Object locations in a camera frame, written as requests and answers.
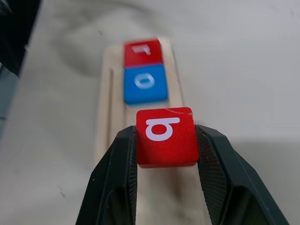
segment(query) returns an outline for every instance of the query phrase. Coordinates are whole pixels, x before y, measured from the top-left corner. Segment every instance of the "white letter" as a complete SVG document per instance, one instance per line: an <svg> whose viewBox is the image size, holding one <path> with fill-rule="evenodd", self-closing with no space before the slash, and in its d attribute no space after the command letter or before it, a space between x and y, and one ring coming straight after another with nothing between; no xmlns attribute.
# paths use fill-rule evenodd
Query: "white letter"
<svg viewBox="0 0 300 225"><path fill-rule="evenodd" d="M132 50L135 53L146 53L147 55L151 55L150 48L148 45L135 45L132 46Z"/></svg>
<svg viewBox="0 0 300 225"><path fill-rule="evenodd" d="M135 77L135 84L140 89L148 89L153 87L155 80L151 74L139 74Z"/></svg>
<svg viewBox="0 0 300 225"><path fill-rule="evenodd" d="M152 120L146 120L146 124L149 125L146 128L146 136L153 141L160 142L169 139L173 134L173 128L170 125L170 123L179 123L180 119L178 117L173 118L162 118L162 119L152 119ZM165 133L161 135L156 135L152 132L152 127L154 125L164 125L167 130Z"/></svg>

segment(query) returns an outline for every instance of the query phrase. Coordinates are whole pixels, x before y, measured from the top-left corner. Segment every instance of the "red cube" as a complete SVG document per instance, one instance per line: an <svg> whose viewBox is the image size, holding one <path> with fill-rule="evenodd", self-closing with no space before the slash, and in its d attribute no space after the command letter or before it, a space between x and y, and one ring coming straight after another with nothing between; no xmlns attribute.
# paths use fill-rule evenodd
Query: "red cube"
<svg viewBox="0 0 300 225"><path fill-rule="evenodd" d="M162 64L163 57L158 39L125 43L124 67L141 67Z"/></svg>
<svg viewBox="0 0 300 225"><path fill-rule="evenodd" d="M141 110L136 114L137 162L141 168L193 166L199 158L192 110Z"/></svg>

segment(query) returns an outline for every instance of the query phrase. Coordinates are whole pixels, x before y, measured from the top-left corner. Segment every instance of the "white table surface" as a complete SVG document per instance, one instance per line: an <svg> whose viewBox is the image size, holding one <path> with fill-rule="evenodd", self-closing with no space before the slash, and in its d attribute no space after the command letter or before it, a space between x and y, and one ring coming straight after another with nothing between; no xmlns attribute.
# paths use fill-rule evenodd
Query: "white table surface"
<svg viewBox="0 0 300 225"><path fill-rule="evenodd" d="M73 225L103 49L169 37L185 104L300 213L300 0L44 0L0 143L0 224Z"/></svg>

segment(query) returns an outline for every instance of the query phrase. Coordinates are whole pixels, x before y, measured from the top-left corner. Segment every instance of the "letter block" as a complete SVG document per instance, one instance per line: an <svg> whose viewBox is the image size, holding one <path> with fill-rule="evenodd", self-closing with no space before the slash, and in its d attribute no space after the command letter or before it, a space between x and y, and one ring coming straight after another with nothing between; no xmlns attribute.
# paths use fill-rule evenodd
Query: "letter block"
<svg viewBox="0 0 300 225"><path fill-rule="evenodd" d="M163 65L125 69L124 100L128 105L168 99Z"/></svg>
<svg viewBox="0 0 300 225"><path fill-rule="evenodd" d="M163 64L163 57L158 39L125 43L124 67L149 66L151 64Z"/></svg>
<svg viewBox="0 0 300 225"><path fill-rule="evenodd" d="M141 168L193 166L199 158L192 110L140 110L136 114L137 162Z"/></svg>

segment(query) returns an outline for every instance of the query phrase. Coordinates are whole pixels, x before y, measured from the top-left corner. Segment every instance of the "blue letter block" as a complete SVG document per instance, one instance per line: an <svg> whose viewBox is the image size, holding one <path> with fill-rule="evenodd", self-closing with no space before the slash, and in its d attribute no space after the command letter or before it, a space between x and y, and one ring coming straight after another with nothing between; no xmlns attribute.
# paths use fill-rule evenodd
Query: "blue letter block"
<svg viewBox="0 0 300 225"><path fill-rule="evenodd" d="M128 105L168 99L164 66L125 69L124 99Z"/></svg>

